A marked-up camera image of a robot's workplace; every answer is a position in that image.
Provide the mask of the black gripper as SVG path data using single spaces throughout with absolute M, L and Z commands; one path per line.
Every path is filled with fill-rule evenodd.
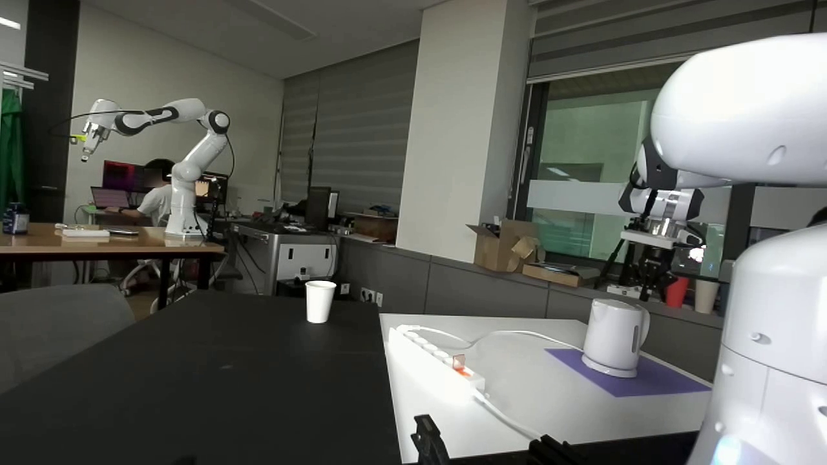
M 638 275 L 647 284 L 669 284 L 674 275 L 699 274 L 700 261 L 696 257 L 692 248 L 643 248 L 638 261 Z

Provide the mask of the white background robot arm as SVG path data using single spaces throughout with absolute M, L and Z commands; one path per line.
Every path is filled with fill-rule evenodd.
M 226 110 L 209 107 L 201 98 L 179 98 L 153 107 L 121 107 L 108 98 L 95 98 L 71 142 L 91 160 L 112 135 L 134 137 L 160 123 L 196 123 L 201 129 L 201 137 L 174 163 L 166 221 L 169 237 L 201 239 L 206 221 L 196 213 L 196 180 L 230 142 L 230 117 Z

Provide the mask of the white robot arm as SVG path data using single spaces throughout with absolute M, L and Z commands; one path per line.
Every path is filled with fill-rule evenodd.
M 659 91 L 647 188 L 827 182 L 827 34 L 706 49 Z M 827 465 L 827 225 L 731 264 L 712 401 L 687 465 Z

